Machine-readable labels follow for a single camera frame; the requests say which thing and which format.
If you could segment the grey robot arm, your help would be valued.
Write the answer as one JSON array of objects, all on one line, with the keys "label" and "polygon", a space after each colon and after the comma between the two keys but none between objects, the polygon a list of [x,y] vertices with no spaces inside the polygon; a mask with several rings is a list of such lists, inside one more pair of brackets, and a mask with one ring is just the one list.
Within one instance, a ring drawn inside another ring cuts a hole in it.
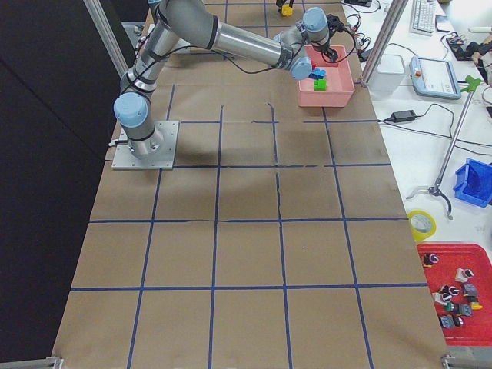
[{"label": "grey robot arm", "polygon": [[179,40],[191,47],[249,58],[268,69],[287,70],[293,79],[301,80],[313,69],[305,45],[336,62],[338,54],[331,48],[331,38],[345,30],[337,16],[318,7],[309,8],[299,22],[274,38],[222,22],[201,1],[159,1],[154,16],[155,26],[139,59],[122,77],[121,94],[114,103],[128,149],[138,159],[149,158],[165,144],[151,118],[150,98],[165,62],[178,50]]}]

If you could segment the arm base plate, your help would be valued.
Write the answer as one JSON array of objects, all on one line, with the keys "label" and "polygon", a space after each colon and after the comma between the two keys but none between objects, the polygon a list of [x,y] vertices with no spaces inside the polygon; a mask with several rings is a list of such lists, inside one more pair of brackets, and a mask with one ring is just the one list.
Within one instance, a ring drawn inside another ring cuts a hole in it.
[{"label": "arm base plate", "polygon": [[175,163],[180,121],[154,121],[155,131],[145,141],[130,140],[121,129],[115,146],[114,170],[172,170]]}]

